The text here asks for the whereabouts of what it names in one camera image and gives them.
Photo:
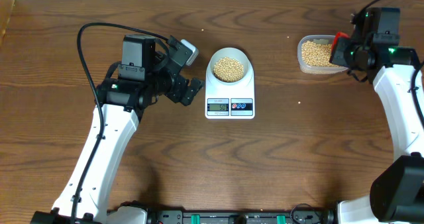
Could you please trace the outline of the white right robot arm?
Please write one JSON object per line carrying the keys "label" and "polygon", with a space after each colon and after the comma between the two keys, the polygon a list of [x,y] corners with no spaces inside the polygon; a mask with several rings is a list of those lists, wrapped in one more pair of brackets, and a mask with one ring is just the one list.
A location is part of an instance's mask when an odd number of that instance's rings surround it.
{"label": "white right robot arm", "polygon": [[336,223],[423,222],[423,84],[415,49],[399,45],[400,10],[369,7],[354,15],[354,32],[336,35],[330,62],[366,72],[378,94],[394,146],[393,163],[367,196],[337,205]]}

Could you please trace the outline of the red plastic measuring scoop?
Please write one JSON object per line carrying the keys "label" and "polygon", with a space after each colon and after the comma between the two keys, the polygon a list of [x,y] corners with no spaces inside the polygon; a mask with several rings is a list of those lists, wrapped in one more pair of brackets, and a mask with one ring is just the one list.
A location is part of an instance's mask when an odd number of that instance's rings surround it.
{"label": "red plastic measuring scoop", "polygon": [[337,42],[338,42],[338,39],[339,39],[339,38],[350,38],[350,36],[349,36],[347,33],[344,33],[344,32],[338,32],[338,33],[335,35],[335,38],[334,38],[334,40],[333,40],[331,50],[334,50],[334,48],[335,48],[335,47],[336,47],[336,45],[337,45]]}

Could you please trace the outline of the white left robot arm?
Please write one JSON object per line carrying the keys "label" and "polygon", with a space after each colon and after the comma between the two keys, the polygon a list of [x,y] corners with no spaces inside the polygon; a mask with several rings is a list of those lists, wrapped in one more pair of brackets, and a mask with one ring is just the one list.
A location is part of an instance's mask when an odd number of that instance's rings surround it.
{"label": "white left robot arm", "polygon": [[97,86],[91,129],[67,186],[51,211],[37,211],[32,223],[148,223],[135,204],[109,211],[109,196],[123,153],[144,110],[165,95],[188,106],[204,82],[180,75],[198,49],[171,36],[126,35],[122,59]]}

